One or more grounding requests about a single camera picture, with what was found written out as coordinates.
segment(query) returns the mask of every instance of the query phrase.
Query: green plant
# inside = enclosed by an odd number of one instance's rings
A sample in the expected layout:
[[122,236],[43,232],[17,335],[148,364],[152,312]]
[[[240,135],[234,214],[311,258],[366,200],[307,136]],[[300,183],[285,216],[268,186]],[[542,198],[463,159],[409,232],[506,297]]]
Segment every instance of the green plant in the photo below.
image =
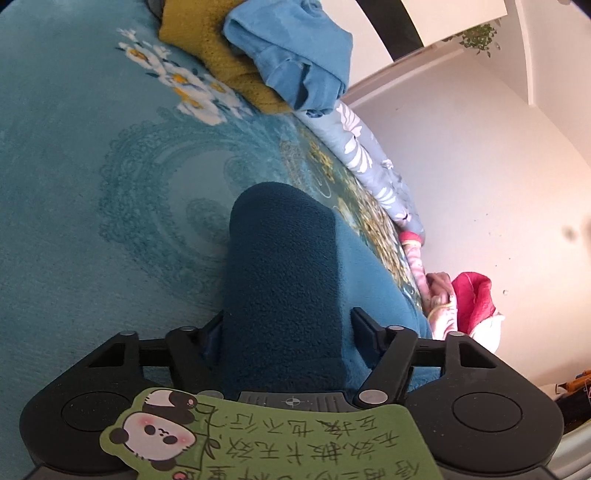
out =
[[444,38],[443,41],[450,41],[456,37],[461,38],[462,41],[460,42],[460,45],[463,45],[466,48],[477,49],[477,55],[480,54],[481,51],[485,51],[490,58],[490,44],[492,43],[492,39],[495,35],[495,27],[493,27],[490,23],[484,23],[482,25],[468,28],[468,30],[464,30],[463,32],[452,35],[451,37]]

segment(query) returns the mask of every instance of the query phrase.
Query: silver screw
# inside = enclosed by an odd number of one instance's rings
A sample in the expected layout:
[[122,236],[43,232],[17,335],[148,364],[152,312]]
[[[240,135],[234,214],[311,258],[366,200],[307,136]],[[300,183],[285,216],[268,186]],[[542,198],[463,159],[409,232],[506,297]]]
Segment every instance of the silver screw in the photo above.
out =
[[381,390],[363,390],[359,394],[359,399],[369,405],[379,405],[386,402],[388,396],[386,392],[382,392]]
[[205,395],[206,397],[219,398],[220,400],[223,400],[223,393],[218,392],[217,390],[203,390],[199,392],[198,395]]

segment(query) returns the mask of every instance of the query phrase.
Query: blue clothing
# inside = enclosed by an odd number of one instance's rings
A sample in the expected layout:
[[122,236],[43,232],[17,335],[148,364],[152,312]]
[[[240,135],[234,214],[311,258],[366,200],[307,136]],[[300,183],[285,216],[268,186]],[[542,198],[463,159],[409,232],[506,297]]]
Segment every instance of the blue clothing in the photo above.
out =
[[[219,376],[241,391],[349,398],[370,373],[353,340],[350,311],[431,338],[427,319],[335,210],[282,183],[245,191],[230,216]],[[415,369],[410,389],[439,378]]]
[[223,33],[295,111],[330,113],[347,91],[353,37],[318,0],[247,0],[226,17]]

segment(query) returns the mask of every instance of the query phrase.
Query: cartoon panda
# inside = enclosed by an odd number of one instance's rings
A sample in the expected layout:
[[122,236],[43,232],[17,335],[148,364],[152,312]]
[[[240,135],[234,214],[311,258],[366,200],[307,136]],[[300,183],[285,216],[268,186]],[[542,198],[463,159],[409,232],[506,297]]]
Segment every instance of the cartoon panda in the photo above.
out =
[[182,425],[145,412],[132,413],[121,428],[110,433],[109,439],[116,445],[124,444],[130,452],[162,472],[172,470],[177,464],[175,457],[197,440],[195,434]]
[[[156,470],[167,472],[177,466],[176,457],[192,447],[197,434],[184,425],[195,421],[191,412],[197,399],[175,390],[154,390],[145,398],[141,412],[129,415],[122,427],[114,429],[109,439],[125,447]],[[214,458],[212,448],[220,448],[213,439],[206,439],[205,452]]]

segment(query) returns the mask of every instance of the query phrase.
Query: teal blanket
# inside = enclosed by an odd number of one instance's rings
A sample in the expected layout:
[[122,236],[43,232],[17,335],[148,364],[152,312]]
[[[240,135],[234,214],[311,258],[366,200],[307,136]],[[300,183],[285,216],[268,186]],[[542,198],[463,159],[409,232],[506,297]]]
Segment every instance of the teal blanket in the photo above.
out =
[[256,183],[338,210],[418,302],[392,224],[341,163],[161,44],[143,0],[15,0],[0,44],[3,478],[31,466],[18,418],[48,382],[117,331],[220,310],[230,210]]

